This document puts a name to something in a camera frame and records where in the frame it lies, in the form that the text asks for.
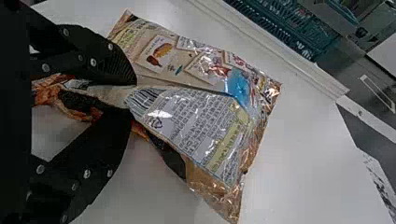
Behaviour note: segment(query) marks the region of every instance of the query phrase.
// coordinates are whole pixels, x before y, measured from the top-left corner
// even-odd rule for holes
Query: white table
[[[101,35],[126,8],[181,35],[237,52],[284,83],[246,179],[240,223],[392,223],[333,99],[251,38],[185,0],[49,0],[35,6],[55,22],[80,24]],[[47,160],[87,127],[47,106],[33,114],[33,152]],[[119,170],[74,223],[225,221],[190,192],[152,146],[131,138]]]

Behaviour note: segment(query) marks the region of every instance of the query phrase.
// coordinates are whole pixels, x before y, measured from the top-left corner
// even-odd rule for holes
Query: plastic bag
[[[36,104],[56,105],[84,121],[100,118],[107,106],[129,109],[133,132],[150,141],[191,190],[237,223],[243,178],[280,83],[234,53],[178,36],[129,11],[109,39],[130,60],[137,87],[95,86],[55,75],[41,81],[44,87],[37,85]]]

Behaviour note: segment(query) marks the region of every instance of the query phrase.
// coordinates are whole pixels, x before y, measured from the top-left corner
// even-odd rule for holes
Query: barcode
[[[159,90],[154,88],[139,89],[133,91],[126,100],[125,103],[129,106],[131,112],[141,119],[149,108],[154,104],[154,101],[158,96],[165,90]]]

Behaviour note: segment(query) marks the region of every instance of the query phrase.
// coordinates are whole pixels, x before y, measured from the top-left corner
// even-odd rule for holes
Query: nutrition label
[[[179,153],[226,186],[234,184],[249,124],[234,98],[184,88],[140,88],[126,103],[137,120]]]

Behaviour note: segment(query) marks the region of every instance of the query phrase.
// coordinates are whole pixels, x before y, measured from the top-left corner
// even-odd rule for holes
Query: white wall
[[[368,55],[396,77],[396,34],[372,49]]]

